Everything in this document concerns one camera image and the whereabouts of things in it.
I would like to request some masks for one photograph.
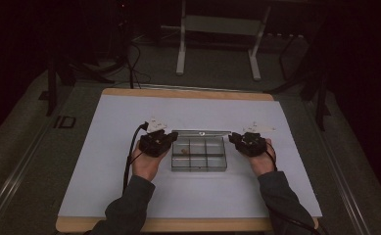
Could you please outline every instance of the metal stand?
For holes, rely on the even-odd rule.
[[[248,56],[252,69],[253,79],[261,79],[260,69],[258,67],[257,52],[265,29],[266,21],[270,12],[270,6],[266,7],[261,21],[202,17],[186,15],[186,0],[181,1],[181,27],[180,27],[180,48],[178,50],[177,75],[184,74],[184,64],[186,59],[186,30],[204,31],[215,33],[232,33],[240,35],[252,35],[256,37],[255,45],[248,51]]]

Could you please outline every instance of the white paper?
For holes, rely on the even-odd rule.
[[[304,165],[278,102],[103,95],[80,153],[59,216],[104,217],[121,196],[123,170],[135,129],[154,117],[172,129],[228,130],[243,134],[253,122],[272,126],[277,166],[312,216],[321,216]],[[171,151],[153,183],[151,218],[268,217],[249,163],[224,138],[225,172],[173,172]]]

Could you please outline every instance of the black cable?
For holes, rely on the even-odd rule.
[[[133,69],[128,58],[126,58],[126,63],[128,64],[128,69],[129,69],[129,88],[133,89],[134,88]]]
[[[57,235],[59,234],[60,232],[58,230],[55,230],[51,235]]]
[[[138,157],[140,157],[144,152],[145,152],[145,151],[141,152],[137,157],[135,157],[133,160],[131,160],[131,164],[134,163],[134,161],[135,161],[136,159],[138,159]]]
[[[151,77],[151,75],[149,75],[149,74],[146,74],[146,73],[144,73],[144,72],[141,72],[141,71],[138,71],[138,70],[134,70],[136,73],[138,73],[138,74],[141,74],[141,75],[144,75],[144,76],[147,76],[148,77],[148,80],[146,80],[146,81],[144,81],[144,82],[150,82],[151,81],[151,79],[152,79],[152,77]]]
[[[139,83],[139,81],[138,81],[138,76],[137,76],[137,74],[135,73],[135,71],[134,71],[134,77],[135,77],[135,80],[136,80],[136,82],[137,82],[137,84],[138,84],[138,87],[141,89],[141,83]]]
[[[134,65],[132,66],[132,68],[135,69],[135,66],[136,66],[136,64],[138,63],[138,60],[139,60],[139,58],[141,57],[141,50],[140,50],[139,47],[138,47],[137,45],[135,45],[134,43],[131,43],[131,46],[135,47],[135,49],[137,49],[137,51],[138,51],[138,57],[137,57],[137,59],[135,59]]]
[[[287,215],[285,215],[285,214],[283,214],[283,213],[280,213],[280,212],[274,210],[273,208],[271,208],[271,207],[268,206],[268,205],[266,205],[266,206],[267,206],[267,208],[268,208],[273,214],[275,214],[276,216],[280,217],[281,219],[283,219],[283,220],[285,220],[285,221],[287,221],[287,222],[293,223],[293,224],[295,224],[295,225],[297,225],[297,226],[299,226],[299,227],[302,227],[302,228],[308,230],[309,232],[311,232],[312,234],[315,234],[315,235],[321,235],[321,234],[318,232],[318,230],[316,230],[315,228],[309,226],[308,224],[303,223],[303,222],[301,222],[301,221],[299,221],[299,220],[296,220],[296,219],[294,219],[294,218],[291,218],[291,217],[289,217],[289,216],[287,216]]]
[[[132,158],[132,150],[134,149],[134,145],[135,145],[135,139],[137,137],[137,134],[139,132],[140,129],[144,129],[146,130],[148,127],[148,122],[145,122],[144,124],[141,124],[140,126],[138,126],[138,128],[135,130],[135,133],[134,133],[134,136],[132,137],[132,141],[131,141],[131,146],[129,147],[129,154],[128,154],[128,157],[126,158],[126,164],[125,164],[125,171],[123,172],[123,186],[122,186],[122,193],[123,191],[125,191],[125,188],[126,188],[126,185],[128,185],[128,178],[129,178],[129,169],[130,169],[130,166],[132,164],[133,161],[136,160],[136,158],[132,161],[131,158]]]
[[[273,146],[269,143],[266,142],[266,145],[269,145],[269,147],[272,149],[273,151],[273,155],[275,156],[275,158],[272,156],[272,154],[270,154],[267,150],[265,150],[265,153],[270,157],[270,159],[272,160],[272,163],[273,163],[273,171],[278,171],[278,167],[276,167],[276,152],[275,152],[275,149],[273,148]]]
[[[320,220],[318,220],[318,225],[321,227],[321,229],[324,231],[324,233],[328,235],[327,229],[325,228],[324,225],[322,225],[322,222]]]

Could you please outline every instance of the person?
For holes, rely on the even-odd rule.
[[[274,234],[311,234],[314,222],[291,190],[283,171],[276,171],[276,154],[270,139],[266,139],[267,150],[256,157],[246,157],[260,183],[263,201],[269,208],[269,217]],[[155,178],[161,160],[149,157],[138,149],[132,153],[132,176],[122,196],[111,202],[105,210],[106,220],[100,220],[88,234],[121,235],[139,234],[144,225],[147,207],[155,190],[151,181]]]

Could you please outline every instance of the gray floor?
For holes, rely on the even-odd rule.
[[[198,46],[187,48],[183,76],[175,75],[178,53],[174,40],[159,46],[137,41],[141,55],[136,66],[142,87],[163,86],[230,89],[261,92],[284,82],[278,65],[287,42],[266,37],[258,60],[262,81],[253,81],[247,52],[240,48]],[[287,52],[288,73],[301,59],[305,44],[297,39]],[[131,60],[138,51],[131,49]],[[110,76],[115,87],[127,87],[127,70]],[[60,203],[71,179],[88,126],[102,89],[108,87],[80,79],[74,88],[59,86],[56,112],[46,117],[47,103],[37,98],[46,89],[46,73],[33,81],[7,120],[0,127],[0,190],[23,157],[30,156],[20,187],[0,211],[0,234],[53,234]],[[300,86],[278,94],[291,131],[320,203],[321,223],[330,234],[381,234],[381,188],[364,153],[329,93],[325,132],[313,120],[314,102],[303,102]],[[52,128],[56,116],[76,117],[73,129]]]

